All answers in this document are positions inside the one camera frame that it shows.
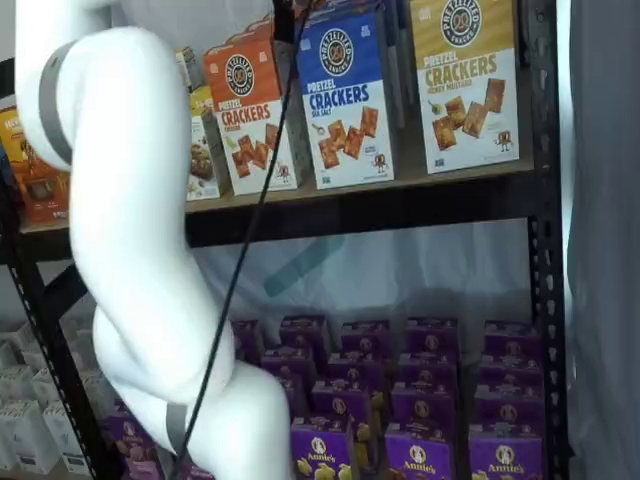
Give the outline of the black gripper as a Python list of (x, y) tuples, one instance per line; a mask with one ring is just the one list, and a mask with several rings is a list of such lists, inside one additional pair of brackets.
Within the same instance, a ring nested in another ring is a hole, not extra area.
[(295, 12), (292, 0), (273, 0), (274, 39), (293, 42), (295, 37)]

